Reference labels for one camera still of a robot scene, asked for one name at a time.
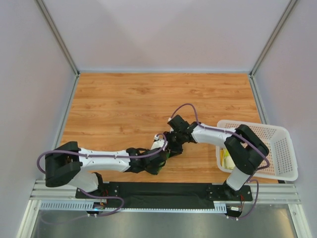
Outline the green patterned towel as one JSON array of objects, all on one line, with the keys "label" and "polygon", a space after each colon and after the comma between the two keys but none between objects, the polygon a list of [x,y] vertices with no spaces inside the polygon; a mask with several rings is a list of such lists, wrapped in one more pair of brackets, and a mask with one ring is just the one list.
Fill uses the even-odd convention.
[{"label": "green patterned towel", "polygon": [[160,170],[165,166],[167,160],[169,159],[170,153],[168,152],[160,152],[159,158],[156,162],[155,175],[158,175]]}]

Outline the cream yellow crocodile towel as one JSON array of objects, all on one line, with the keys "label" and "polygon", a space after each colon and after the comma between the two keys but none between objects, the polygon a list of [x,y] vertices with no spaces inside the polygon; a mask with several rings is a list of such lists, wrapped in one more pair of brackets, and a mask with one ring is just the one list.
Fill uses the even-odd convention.
[{"label": "cream yellow crocodile towel", "polygon": [[220,150],[220,164],[224,169],[233,170],[235,168],[235,164],[228,150],[224,148]]}]

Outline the white plastic basket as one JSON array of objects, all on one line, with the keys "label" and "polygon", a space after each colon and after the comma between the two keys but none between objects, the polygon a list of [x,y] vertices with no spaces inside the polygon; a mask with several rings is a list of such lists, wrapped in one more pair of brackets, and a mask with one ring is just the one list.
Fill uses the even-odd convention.
[{"label": "white plastic basket", "polygon": [[298,165],[288,130],[280,126],[236,121],[220,120],[218,127],[237,128],[247,125],[269,149],[267,159],[270,166],[255,173],[255,177],[284,181],[295,181],[298,178]]}]

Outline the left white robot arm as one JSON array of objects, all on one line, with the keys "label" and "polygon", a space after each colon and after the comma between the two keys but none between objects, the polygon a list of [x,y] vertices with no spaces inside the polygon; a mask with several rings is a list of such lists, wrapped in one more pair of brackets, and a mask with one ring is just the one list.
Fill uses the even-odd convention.
[{"label": "left white robot arm", "polygon": [[164,141],[158,140],[151,149],[93,151],[70,141],[45,154],[46,187],[71,185],[87,193],[101,190],[102,176],[92,171],[157,175],[169,157],[165,148]]}]

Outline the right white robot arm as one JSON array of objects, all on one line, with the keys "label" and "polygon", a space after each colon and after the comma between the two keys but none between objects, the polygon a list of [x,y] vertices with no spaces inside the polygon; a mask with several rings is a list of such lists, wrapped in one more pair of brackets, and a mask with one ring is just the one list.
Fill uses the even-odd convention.
[{"label": "right white robot arm", "polygon": [[235,167],[220,186],[220,196],[226,200],[233,200],[240,195],[241,188],[269,154],[268,147],[245,124],[226,129],[197,121],[189,124],[180,115],[176,115],[168,125],[170,131],[164,132],[164,135],[170,157],[182,154],[185,143],[206,143],[228,151]]}]

